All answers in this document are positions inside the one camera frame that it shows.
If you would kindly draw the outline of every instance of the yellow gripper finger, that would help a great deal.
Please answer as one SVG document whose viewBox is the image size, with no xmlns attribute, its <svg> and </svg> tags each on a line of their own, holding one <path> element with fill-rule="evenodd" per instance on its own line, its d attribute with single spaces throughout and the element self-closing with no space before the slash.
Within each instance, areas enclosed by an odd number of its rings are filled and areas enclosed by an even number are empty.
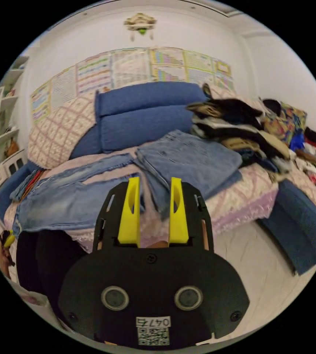
<svg viewBox="0 0 316 354">
<path fill-rule="evenodd" d="M 122 209 L 118 241 L 120 244 L 136 244 L 140 247 L 139 177 L 130 178 Z"/>
<path fill-rule="evenodd" d="M 169 244 L 188 242 L 188 229 L 181 179 L 171 179 Z"/>
</svg>

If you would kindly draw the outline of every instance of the label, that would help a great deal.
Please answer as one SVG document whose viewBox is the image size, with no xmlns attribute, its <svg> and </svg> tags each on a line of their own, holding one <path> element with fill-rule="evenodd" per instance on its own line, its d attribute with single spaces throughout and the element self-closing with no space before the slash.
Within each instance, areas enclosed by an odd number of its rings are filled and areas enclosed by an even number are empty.
<svg viewBox="0 0 316 354">
<path fill-rule="evenodd" d="M 166 317 L 136 317 L 136 327 L 167 328 L 171 327 L 170 316 Z"/>
<path fill-rule="evenodd" d="M 138 345 L 168 346 L 170 345 L 170 316 L 167 317 L 136 317 Z"/>
</svg>

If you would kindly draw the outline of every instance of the white bookshelf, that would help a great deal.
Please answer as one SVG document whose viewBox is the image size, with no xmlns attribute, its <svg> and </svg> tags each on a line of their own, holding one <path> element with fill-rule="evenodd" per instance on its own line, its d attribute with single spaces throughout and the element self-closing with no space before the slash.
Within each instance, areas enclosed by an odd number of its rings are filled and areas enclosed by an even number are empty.
<svg viewBox="0 0 316 354">
<path fill-rule="evenodd" d="M 28 56 L 19 56 L 0 82 L 0 164 L 6 160 L 4 155 L 6 144 L 10 142 L 11 138 L 18 142 L 19 129 L 10 127 L 13 109 L 18 100 L 17 90 L 15 90 L 12 96 L 8 96 L 8 93 L 11 92 L 19 77 L 24 72 L 28 59 Z"/>
</svg>

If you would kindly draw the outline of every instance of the black pants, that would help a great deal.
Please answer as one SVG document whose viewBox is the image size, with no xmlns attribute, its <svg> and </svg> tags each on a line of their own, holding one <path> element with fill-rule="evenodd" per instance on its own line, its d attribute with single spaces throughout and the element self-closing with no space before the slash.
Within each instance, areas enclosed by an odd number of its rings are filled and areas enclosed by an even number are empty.
<svg viewBox="0 0 316 354">
<path fill-rule="evenodd" d="M 23 231 L 16 255 L 19 284 L 46 295 L 54 314 L 67 324 L 58 307 L 58 297 L 65 275 L 86 254 L 64 231 Z"/>
</svg>

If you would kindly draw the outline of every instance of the screw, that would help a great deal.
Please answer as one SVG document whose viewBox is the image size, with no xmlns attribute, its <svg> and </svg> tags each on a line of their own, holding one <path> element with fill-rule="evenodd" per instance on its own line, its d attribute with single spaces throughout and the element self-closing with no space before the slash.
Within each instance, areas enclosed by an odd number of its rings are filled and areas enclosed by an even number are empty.
<svg viewBox="0 0 316 354">
<path fill-rule="evenodd" d="M 78 317 L 77 317 L 73 312 L 70 312 L 70 313 L 69 313 L 69 319 L 70 319 L 72 322 L 78 322 Z"/>
<path fill-rule="evenodd" d="M 146 261 L 148 264 L 153 264 L 157 261 L 157 256 L 153 253 L 150 253 L 147 257 L 146 257 Z"/>
<path fill-rule="evenodd" d="M 241 317 L 242 317 L 242 313 L 240 311 L 234 311 L 230 316 L 230 320 L 232 322 L 236 322 L 239 321 Z"/>
</svg>

